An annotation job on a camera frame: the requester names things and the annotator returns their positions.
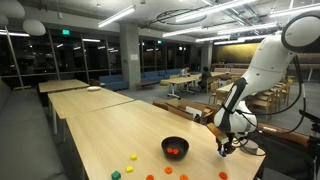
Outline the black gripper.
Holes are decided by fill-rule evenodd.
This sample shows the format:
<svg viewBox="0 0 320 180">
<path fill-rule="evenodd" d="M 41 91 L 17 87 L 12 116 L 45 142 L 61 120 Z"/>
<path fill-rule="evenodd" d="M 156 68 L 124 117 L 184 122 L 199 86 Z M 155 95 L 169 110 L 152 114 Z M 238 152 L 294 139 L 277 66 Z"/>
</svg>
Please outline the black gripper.
<svg viewBox="0 0 320 180">
<path fill-rule="evenodd" d="M 217 142 L 217 151 L 219 152 L 219 154 L 222 153 L 222 150 L 226 150 L 226 154 L 232 154 L 235 151 L 235 147 L 232 145 L 232 140 L 234 138 L 234 134 L 233 133 L 225 133 L 228 137 L 228 139 L 224 139 L 222 141 L 219 141 L 216 138 L 216 142 Z"/>
</svg>

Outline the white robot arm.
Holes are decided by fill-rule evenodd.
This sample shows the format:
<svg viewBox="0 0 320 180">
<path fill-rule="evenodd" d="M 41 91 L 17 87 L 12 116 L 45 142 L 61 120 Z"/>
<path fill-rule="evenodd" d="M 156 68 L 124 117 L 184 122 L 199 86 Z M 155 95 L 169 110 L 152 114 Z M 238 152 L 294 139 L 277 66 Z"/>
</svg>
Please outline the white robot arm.
<svg viewBox="0 0 320 180">
<path fill-rule="evenodd" d="M 253 132 L 255 115 L 249 115 L 244 98 L 275 86 L 291 60 L 298 53 L 318 53 L 320 45 L 320 11 L 304 12 L 287 23 L 282 32 L 263 39 L 247 71 L 234 82 L 226 99 L 214 116 L 214 125 L 225 137 L 216 137 L 218 152 L 225 157 L 235 148 L 235 133 Z"/>
</svg>

